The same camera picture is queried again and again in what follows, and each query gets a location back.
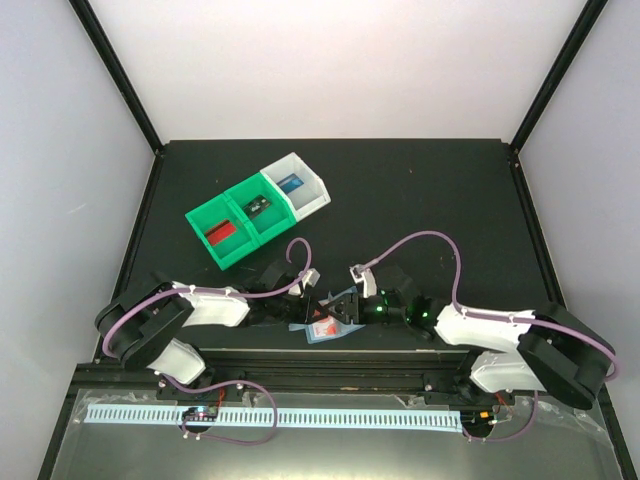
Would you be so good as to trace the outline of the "blue card holder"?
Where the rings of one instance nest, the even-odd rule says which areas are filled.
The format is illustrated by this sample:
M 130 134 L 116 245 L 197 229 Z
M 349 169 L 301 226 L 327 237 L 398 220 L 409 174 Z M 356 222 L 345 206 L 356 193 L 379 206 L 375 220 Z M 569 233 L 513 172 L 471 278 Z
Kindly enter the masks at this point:
M 327 298 L 310 299 L 304 310 L 305 320 L 288 324 L 289 332 L 303 332 L 308 344 L 337 340 L 364 328 L 352 309 L 359 298 L 355 287 Z

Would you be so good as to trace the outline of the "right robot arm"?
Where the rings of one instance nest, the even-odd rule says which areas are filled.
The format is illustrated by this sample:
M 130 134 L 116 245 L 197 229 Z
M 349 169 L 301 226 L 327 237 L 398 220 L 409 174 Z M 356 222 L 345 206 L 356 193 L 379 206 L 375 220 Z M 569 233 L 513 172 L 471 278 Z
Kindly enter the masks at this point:
M 423 295 L 399 268 L 351 273 L 358 288 L 329 301 L 328 315 L 344 327 L 400 321 L 428 340 L 470 348 L 470 365 L 454 379 L 467 403 L 526 390 L 588 409 L 616 372 L 612 347 L 557 303 L 516 312 L 470 308 Z

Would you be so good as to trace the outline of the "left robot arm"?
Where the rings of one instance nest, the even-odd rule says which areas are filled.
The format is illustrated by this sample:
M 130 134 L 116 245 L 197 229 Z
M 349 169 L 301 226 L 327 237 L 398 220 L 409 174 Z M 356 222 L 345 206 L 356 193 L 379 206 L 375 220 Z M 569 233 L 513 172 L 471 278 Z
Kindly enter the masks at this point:
M 319 278 L 314 268 L 299 274 L 292 264 L 276 261 L 256 280 L 212 293 L 155 272 L 105 307 L 94 325 L 107 355 L 124 369 L 167 375 L 191 398 L 202 399 L 213 391 L 215 376 L 179 333 L 190 327 L 301 323 L 311 303 L 307 291 Z

